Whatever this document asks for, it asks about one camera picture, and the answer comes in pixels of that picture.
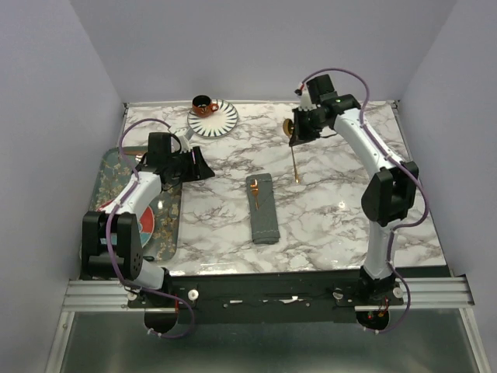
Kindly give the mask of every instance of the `plate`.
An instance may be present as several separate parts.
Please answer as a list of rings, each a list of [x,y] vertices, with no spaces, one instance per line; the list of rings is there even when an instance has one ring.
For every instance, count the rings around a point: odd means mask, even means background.
[[[111,202],[112,201],[110,200],[104,203],[102,206],[99,207],[97,211],[101,211],[105,206],[107,206]],[[154,233],[154,227],[155,227],[154,212],[152,211],[150,206],[147,206],[147,208],[145,209],[144,213],[140,218],[140,221],[138,222],[138,231],[140,232],[141,247],[145,247],[145,245],[147,245],[147,242],[150,241],[150,238]],[[112,241],[113,245],[116,245],[117,244],[116,234],[113,233],[110,236],[110,240]]]
[[[220,138],[229,134],[238,122],[238,111],[233,104],[223,99],[213,99],[219,110],[209,117],[198,117],[193,111],[188,113],[188,125],[203,138]]]

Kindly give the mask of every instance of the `gray cloth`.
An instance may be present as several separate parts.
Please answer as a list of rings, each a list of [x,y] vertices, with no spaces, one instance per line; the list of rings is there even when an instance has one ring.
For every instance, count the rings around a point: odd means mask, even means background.
[[[250,188],[251,182],[257,179],[259,185],[259,209],[255,208],[255,198]],[[245,180],[247,187],[248,206],[250,208],[250,225],[252,226],[252,241],[255,244],[272,245],[280,241],[276,205],[274,202],[273,179],[270,173],[248,176]]]

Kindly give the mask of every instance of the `cable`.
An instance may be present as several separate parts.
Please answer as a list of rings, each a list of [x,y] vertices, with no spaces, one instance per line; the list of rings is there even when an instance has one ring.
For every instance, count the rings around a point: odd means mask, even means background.
[[[131,160],[129,160],[125,156],[125,154],[124,154],[124,150],[123,150],[123,140],[124,140],[124,137],[127,135],[127,133],[129,131],[131,131],[133,128],[135,128],[138,124],[142,124],[142,123],[148,122],[148,121],[158,122],[158,123],[164,124],[168,129],[171,128],[171,126],[169,126],[169,124],[167,124],[163,120],[155,119],[155,118],[145,118],[145,119],[139,120],[138,122],[135,122],[135,123],[131,124],[123,132],[122,136],[119,139],[119,145],[118,145],[119,154],[120,154],[121,158],[124,159],[124,161],[129,165],[129,167],[133,171],[133,174],[136,177],[136,180],[131,185],[130,189],[123,195],[123,197],[121,198],[121,201],[117,201],[116,202],[116,205],[114,206],[114,208],[110,212],[109,217],[107,218],[107,223],[106,223],[107,250],[109,251],[110,262],[112,263],[112,267],[114,269],[114,272],[116,273],[117,278],[119,279],[119,281],[121,282],[121,284],[123,284],[124,286],[133,287],[133,288],[137,287],[137,285],[133,284],[133,282],[131,282],[131,281],[127,281],[126,279],[124,279],[123,274],[121,273],[121,271],[119,269],[119,266],[117,265],[116,255],[114,253],[114,248],[112,246],[112,241],[111,241],[111,225],[112,225],[112,220],[113,220],[114,216],[116,215],[117,210],[119,210],[119,208],[121,207],[121,204],[130,196],[130,194],[133,193],[133,190],[135,190],[135,188],[137,187],[137,185],[139,183],[139,180],[140,180],[140,175],[138,174],[138,171],[134,168],[134,165],[131,162]],[[146,292],[146,293],[160,295],[160,296],[162,296],[164,298],[172,299],[172,300],[174,300],[176,302],[181,302],[181,303],[183,303],[188,308],[188,311],[189,311],[189,313],[191,315],[189,327],[183,333],[169,336],[169,335],[166,335],[166,334],[155,332],[152,329],[149,330],[149,333],[152,333],[152,334],[154,334],[156,336],[159,336],[161,338],[165,338],[165,339],[168,339],[168,340],[174,340],[174,339],[182,338],[182,337],[190,334],[193,331],[193,328],[195,327],[195,313],[193,312],[193,309],[188,304],[188,302],[184,301],[183,299],[181,299],[179,297],[176,297],[175,295],[166,294],[166,293],[164,293],[162,291],[157,291],[155,289],[141,288],[141,290],[144,291],[144,292]]]
[[[363,83],[364,88],[366,89],[366,98],[364,99],[363,105],[360,107],[360,112],[359,112],[359,122],[360,122],[361,128],[364,129],[364,132],[367,134],[367,136],[370,138],[370,140],[375,144],[375,146],[378,148],[378,150],[381,152],[381,154],[385,157],[385,159],[389,160],[396,167],[398,167],[416,185],[416,187],[419,189],[419,192],[421,192],[422,199],[424,200],[424,203],[425,203],[425,210],[422,214],[422,217],[418,221],[415,221],[414,223],[404,223],[404,224],[396,225],[395,227],[393,227],[391,229],[390,237],[388,238],[387,265],[391,269],[392,273],[404,284],[405,290],[407,292],[407,304],[405,306],[404,313],[402,314],[400,319],[397,320],[397,322],[393,326],[388,327],[387,329],[384,329],[381,331],[378,331],[378,330],[376,331],[377,333],[387,333],[387,332],[395,329],[397,326],[399,326],[404,321],[405,317],[407,316],[407,314],[409,312],[409,309],[411,308],[411,289],[409,289],[409,286],[408,286],[407,282],[405,281],[405,279],[403,278],[403,276],[400,275],[399,272],[397,272],[397,270],[394,267],[393,260],[391,259],[392,248],[393,248],[394,239],[395,239],[395,231],[397,231],[400,228],[416,227],[426,220],[426,218],[428,217],[428,213],[429,213],[428,196],[426,196],[426,192],[423,189],[419,180],[417,180],[414,177],[414,175],[412,175],[403,165],[401,165],[399,162],[395,161],[391,157],[391,154],[388,153],[387,150],[383,148],[383,146],[380,144],[380,142],[375,138],[373,133],[370,131],[369,127],[364,123],[364,110],[366,109],[366,105],[370,100],[370,87],[368,86],[368,84],[366,83],[366,81],[363,78],[358,76],[358,74],[356,74],[355,72],[352,72],[350,70],[346,70],[344,68],[322,68],[321,70],[317,70],[316,72],[313,72],[312,74],[305,77],[305,79],[301,83],[300,90],[302,90],[304,88],[305,83],[310,78],[316,76],[317,74],[321,74],[322,72],[331,72],[331,71],[343,72],[345,74],[348,74],[348,75],[351,75],[351,76],[357,78],[361,83]]]

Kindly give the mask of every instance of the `dark gray floor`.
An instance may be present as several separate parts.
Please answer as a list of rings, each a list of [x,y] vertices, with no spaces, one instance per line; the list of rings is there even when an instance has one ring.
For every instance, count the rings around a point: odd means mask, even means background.
[[[389,334],[330,322],[199,326],[147,336],[138,314],[77,315],[65,373],[477,372],[457,310],[415,310]]]

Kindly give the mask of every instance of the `table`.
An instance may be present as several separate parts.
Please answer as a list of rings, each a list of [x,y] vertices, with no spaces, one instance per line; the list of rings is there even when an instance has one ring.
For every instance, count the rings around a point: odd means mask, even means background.
[[[201,147],[216,177],[183,185],[177,252],[160,264],[176,276],[358,268],[367,251],[369,224],[360,198],[369,180],[351,147],[335,136],[294,148],[302,180],[297,185],[281,127],[296,104],[233,104],[240,119],[230,134],[216,140],[194,135],[191,140]],[[131,106],[125,127],[153,117],[165,120],[175,131],[187,127],[188,112],[186,102]],[[408,158],[390,104],[371,103],[366,113],[388,146]],[[157,123],[142,124],[127,135],[124,145],[146,145],[151,131],[167,129]],[[273,176],[281,234],[276,245],[251,241],[245,177],[256,173]],[[417,219],[422,209],[422,198],[417,196],[408,220]],[[401,231],[395,263],[400,267],[445,264],[431,218]]]

